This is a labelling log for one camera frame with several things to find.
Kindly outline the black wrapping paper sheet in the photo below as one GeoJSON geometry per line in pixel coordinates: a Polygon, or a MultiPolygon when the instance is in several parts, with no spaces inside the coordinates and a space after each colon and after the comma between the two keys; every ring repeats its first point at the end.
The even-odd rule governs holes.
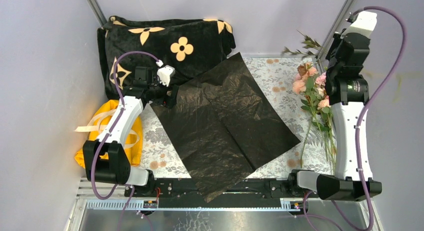
{"type": "Polygon", "coordinates": [[[299,144],[237,53],[154,105],[190,177],[209,189],[237,183],[299,144]]]}

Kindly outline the pink fake flower bunch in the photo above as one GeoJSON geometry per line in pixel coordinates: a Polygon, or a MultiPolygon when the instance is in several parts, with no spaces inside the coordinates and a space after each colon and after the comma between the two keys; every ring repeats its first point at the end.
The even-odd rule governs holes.
{"type": "Polygon", "coordinates": [[[337,149],[330,97],[325,91],[326,77],[325,72],[319,74],[312,62],[305,62],[297,67],[292,90],[302,96],[301,109],[310,116],[301,151],[306,148],[311,129],[316,128],[323,139],[326,161],[330,163],[330,171],[334,174],[337,149]]]}

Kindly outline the green leafy fake sprig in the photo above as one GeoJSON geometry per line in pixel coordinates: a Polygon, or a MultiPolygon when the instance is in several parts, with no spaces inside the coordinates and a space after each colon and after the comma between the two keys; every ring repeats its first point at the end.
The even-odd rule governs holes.
{"type": "Polygon", "coordinates": [[[322,45],[316,39],[310,37],[309,35],[306,35],[300,32],[299,30],[297,30],[297,32],[303,37],[303,40],[301,42],[302,50],[291,50],[285,46],[281,54],[290,56],[300,56],[302,58],[316,56],[317,53],[322,49],[322,45]]]}

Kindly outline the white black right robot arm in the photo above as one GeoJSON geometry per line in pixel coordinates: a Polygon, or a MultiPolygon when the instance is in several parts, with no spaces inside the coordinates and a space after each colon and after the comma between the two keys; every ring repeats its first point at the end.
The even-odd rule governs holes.
{"type": "Polygon", "coordinates": [[[361,75],[370,52],[370,35],[377,14],[357,11],[348,18],[349,26],[333,35],[326,55],[328,69],[325,89],[329,93],[335,128],[337,155],[334,174],[296,169],[288,177],[286,191],[293,197],[312,191],[322,200],[359,202],[379,195],[382,184],[375,181],[368,161],[366,144],[366,104],[369,86],[361,75]]]}

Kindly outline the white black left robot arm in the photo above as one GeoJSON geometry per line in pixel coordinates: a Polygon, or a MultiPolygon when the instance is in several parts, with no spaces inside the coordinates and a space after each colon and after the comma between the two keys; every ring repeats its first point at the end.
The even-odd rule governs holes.
{"type": "Polygon", "coordinates": [[[176,104],[179,87],[171,85],[175,68],[169,65],[152,68],[137,67],[135,79],[123,89],[123,99],[106,127],[95,140],[87,140],[82,148],[86,175],[89,181],[114,185],[135,185],[144,197],[152,195],[153,174],[133,167],[125,154],[125,141],[136,119],[146,105],[155,103],[166,108],[176,104]]]}

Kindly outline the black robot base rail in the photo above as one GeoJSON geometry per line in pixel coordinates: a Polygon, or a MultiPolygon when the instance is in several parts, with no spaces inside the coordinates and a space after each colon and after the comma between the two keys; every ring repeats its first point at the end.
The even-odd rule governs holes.
{"type": "Polygon", "coordinates": [[[283,208],[284,201],[301,202],[307,190],[289,179],[248,178],[206,189],[192,178],[156,178],[145,186],[125,188],[126,198],[151,198],[159,208],[283,208]]]}

